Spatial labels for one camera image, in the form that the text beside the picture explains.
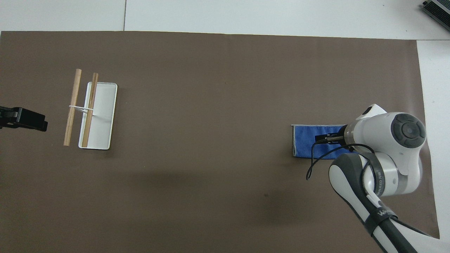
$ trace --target brown mat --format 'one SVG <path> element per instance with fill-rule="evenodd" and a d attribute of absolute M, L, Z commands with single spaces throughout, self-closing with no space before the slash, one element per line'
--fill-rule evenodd
<path fill-rule="evenodd" d="M 0 252 L 380 252 L 290 124 L 368 105 L 424 122 L 416 41 L 167 32 L 2 32 Z M 111 149 L 63 146 L 75 68 L 118 84 Z M 428 149 L 413 194 L 384 198 L 439 236 Z"/>

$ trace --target white panel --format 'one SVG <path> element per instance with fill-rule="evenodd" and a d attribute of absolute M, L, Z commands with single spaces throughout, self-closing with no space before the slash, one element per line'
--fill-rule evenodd
<path fill-rule="evenodd" d="M 128 0 L 126 31 L 447 40 L 421 0 Z"/>
<path fill-rule="evenodd" d="M 0 0 L 0 31 L 122 31 L 125 0 Z"/>
<path fill-rule="evenodd" d="M 450 242 L 450 41 L 418 41 L 423 103 L 441 239 Z"/>

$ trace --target black vent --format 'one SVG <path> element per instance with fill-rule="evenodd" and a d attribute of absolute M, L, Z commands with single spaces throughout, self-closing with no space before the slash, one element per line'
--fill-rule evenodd
<path fill-rule="evenodd" d="M 441 5 L 445 6 L 450 10 L 450 1 L 449 0 L 437 0 Z"/>
<path fill-rule="evenodd" d="M 444 2 L 446 6 L 450 3 L 447 0 L 438 0 L 439 2 Z M 429 1 L 422 9 L 425 13 L 430 15 L 434 20 L 442 24 L 447 30 L 450 31 L 450 14 L 438 6 L 433 1 Z"/>

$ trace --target folded towel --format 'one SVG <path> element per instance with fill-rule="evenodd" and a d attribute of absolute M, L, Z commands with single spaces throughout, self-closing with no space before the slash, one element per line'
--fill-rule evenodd
<path fill-rule="evenodd" d="M 311 146 L 315 136 L 339 132 L 342 125 L 292 125 L 292 147 L 295 157 L 311 158 Z M 314 147 L 314 158 L 319 158 L 326 152 L 339 147 L 339 144 L 317 144 Z M 336 159 L 339 155 L 350 153 L 347 149 L 338 149 L 323 159 Z"/>

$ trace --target wooden dowel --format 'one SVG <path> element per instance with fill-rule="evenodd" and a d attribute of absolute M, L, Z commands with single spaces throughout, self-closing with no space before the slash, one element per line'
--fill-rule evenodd
<path fill-rule="evenodd" d="M 81 69 L 75 70 L 75 79 L 73 80 L 72 98 L 70 105 L 77 105 L 78 89 L 80 88 Z M 69 115 L 67 116 L 66 133 L 64 134 L 64 146 L 69 146 L 70 136 L 72 135 L 73 116 L 75 108 L 69 107 Z"/>
<path fill-rule="evenodd" d="M 94 73 L 92 76 L 92 85 L 90 86 L 90 96 L 89 96 L 89 106 L 88 106 L 90 109 L 94 109 L 95 92 L 97 90 L 98 79 L 99 79 L 99 75 L 97 73 Z M 83 133 L 83 141 L 81 143 L 82 148 L 86 148 L 87 143 L 89 141 L 90 125 L 92 123 L 92 113 L 93 113 L 93 110 L 88 110 L 88 112 L 87 112 L 86 124 L 85 124 L 84 133 Z"/>

